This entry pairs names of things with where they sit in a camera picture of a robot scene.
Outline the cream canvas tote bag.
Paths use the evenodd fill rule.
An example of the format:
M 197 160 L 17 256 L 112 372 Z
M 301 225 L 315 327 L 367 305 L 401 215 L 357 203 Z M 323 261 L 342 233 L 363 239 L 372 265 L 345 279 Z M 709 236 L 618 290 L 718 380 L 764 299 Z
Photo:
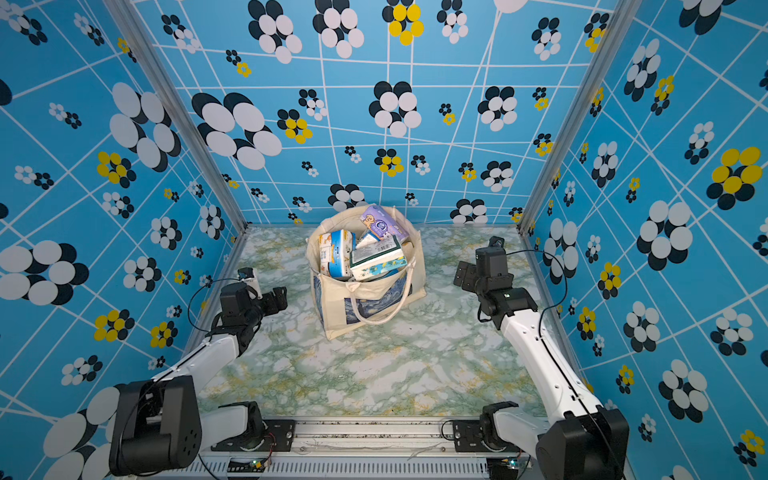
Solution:
M 404 248 L 407 264 L 395 274 L 373 280 L 340 280 L 321 271 L 320 237 L 337 230 L 363 233 L 361 216 L 367 209 L 358 206 L 324 220 L 308 239 L 306 258 L 310 271 L 312 304 L 325 336 L 336 339 L 364 326 L 391 321 L 403 307 L 426 296 L 426 262 L 420 232 L 394 207 L 389 214 L 408 233 Z

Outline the purple tissue pack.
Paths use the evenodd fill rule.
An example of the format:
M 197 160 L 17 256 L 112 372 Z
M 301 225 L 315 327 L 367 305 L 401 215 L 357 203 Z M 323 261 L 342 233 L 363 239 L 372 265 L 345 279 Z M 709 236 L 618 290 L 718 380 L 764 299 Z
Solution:
M 360 220 L 377 240 L 393 237 L 403 243 L 409 239 L 407 230 L 379 205 L 368 206 L 360 216 Z

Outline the blue tissue pack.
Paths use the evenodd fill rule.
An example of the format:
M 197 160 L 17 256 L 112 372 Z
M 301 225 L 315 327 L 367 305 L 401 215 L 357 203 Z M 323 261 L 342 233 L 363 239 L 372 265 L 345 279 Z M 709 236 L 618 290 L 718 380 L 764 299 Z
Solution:
M 366 232 L 356 243 L 356 249 L 378 242 L 379 239 L 372 233 Z

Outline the green white tissue pack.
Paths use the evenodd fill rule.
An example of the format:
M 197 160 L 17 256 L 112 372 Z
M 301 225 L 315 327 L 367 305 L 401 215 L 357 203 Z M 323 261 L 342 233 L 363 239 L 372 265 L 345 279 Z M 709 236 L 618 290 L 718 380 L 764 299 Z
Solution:
M 392 236 L 356 248 L 350 258 L 352 277 L 358 282 L 386 276 L 408 264 L 399 240 Z

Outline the colourful small tissue pack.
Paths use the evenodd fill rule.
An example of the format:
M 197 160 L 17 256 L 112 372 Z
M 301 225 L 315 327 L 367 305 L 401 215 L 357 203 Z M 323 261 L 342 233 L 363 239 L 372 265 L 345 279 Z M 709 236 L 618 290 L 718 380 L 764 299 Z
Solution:
M 356 235 L 345 229 L 323 233 L 318 238 L 319 267 L 323 275 L 346 281 L 352 277 L 351 252 Z

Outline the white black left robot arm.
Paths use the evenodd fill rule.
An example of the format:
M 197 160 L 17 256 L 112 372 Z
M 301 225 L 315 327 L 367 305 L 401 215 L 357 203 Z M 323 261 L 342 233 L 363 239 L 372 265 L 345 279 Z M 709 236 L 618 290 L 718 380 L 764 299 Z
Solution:
M 147 477 L 185 468 L 221 442 L 266 442 L 275 448 L 256 402 L 235 402 L 203 415 L 197 395 L 248 350 L 266 317 L 287 308 L 287 290 L 261 292 L 254 281 L 241 280 L 225 285 L 219 302 L 221 310 L 198 347 L 165 373 L 118 386 L 111 474 Z

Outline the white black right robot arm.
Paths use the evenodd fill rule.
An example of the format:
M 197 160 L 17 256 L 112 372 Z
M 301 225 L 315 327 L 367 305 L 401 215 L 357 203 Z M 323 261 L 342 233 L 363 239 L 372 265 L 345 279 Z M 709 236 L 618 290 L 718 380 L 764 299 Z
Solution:
M 544 310 L 516 287 L 499 237 L 460 262 L 454 284 L 475 294 L 477 319 L 490 322 L 514 347 L 545 408 L 533 417 L 512 401 L 485 406 L 479 417 L 482 442 L 491 451 L 514 448 L 535 459 L 547 479 L 622 479 L 629 424 L 609 410 L 579 379 L 544 326 Z

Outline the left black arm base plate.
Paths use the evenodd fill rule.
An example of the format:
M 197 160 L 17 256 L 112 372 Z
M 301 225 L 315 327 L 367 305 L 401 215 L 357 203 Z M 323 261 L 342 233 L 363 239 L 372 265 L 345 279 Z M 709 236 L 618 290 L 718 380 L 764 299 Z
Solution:
M 211 447 L 217 452 L 287 453 L 292 449 L 297 422 L 293 419 L 266 419 L 256 434 L 243 433 Z

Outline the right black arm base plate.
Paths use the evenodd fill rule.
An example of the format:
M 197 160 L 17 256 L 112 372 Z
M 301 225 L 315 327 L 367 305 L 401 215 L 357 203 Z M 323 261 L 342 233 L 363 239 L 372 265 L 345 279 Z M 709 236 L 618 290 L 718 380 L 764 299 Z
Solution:
M 519 452 L 528 452 L 528 447 L 535 449 L 537 438 L 533 434 L 525 433 L 524 446 L 500 440 L 488 442 L 478 420 L 451 419 L 446 422 L 447 427 L 442 430 L 442 435 L 453 443 L 457 453 L 499 453 L 517 455 Z

